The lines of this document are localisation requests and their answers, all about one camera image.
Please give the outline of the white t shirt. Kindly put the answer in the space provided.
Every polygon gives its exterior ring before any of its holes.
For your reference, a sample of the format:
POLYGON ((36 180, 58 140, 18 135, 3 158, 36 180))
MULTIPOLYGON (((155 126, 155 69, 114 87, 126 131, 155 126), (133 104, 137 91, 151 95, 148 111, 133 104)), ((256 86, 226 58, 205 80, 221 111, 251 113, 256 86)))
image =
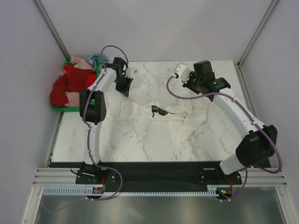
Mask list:
POLYGON ((153 101, 142 89, 133 88, 129 98, 121 103, 120 115, 168 123, 171 143, 178 146, 205 123, 209 104, 207 98, 179 99, 178 105, 168 106, 153 101))

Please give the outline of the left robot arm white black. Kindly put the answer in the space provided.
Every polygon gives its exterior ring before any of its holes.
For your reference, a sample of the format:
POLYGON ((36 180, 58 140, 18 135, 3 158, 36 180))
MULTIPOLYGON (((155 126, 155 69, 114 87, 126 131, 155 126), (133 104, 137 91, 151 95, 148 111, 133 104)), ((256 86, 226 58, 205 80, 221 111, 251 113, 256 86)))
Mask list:
POLYGON ((115 83, 115 89, 125 97, 129 96, 129 89, 133 81, 129 74, 128 63, 115 57, 112 63, 106 63, 96 78, 95 82, 79 93, 79 114, 87 125, 86 154, 83 162, 97 166, 101 162, 100 157, 100 130, 102 122, 107 115, 105 92, 111 84, 115 83))

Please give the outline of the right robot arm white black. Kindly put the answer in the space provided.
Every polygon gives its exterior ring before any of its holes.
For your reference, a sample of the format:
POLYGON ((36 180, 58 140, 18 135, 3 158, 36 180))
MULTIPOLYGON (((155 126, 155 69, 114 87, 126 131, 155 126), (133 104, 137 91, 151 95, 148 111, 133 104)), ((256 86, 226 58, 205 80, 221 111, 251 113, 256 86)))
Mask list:
POLYGON ((266 126, 246 109, 231 88, 228 81, 222 77, 216 78, 209 61, 194 63, 193 70, 184 65, 177 65, 175 77, 180 78, 183 87, 207 97, 216 104, 234 124, 242 141, 235 153, 220 162, 214 171, 218 183, 226 183, 231 173, 254 166, 272 157, 275 153, 278 132, 273 125, 266 126))

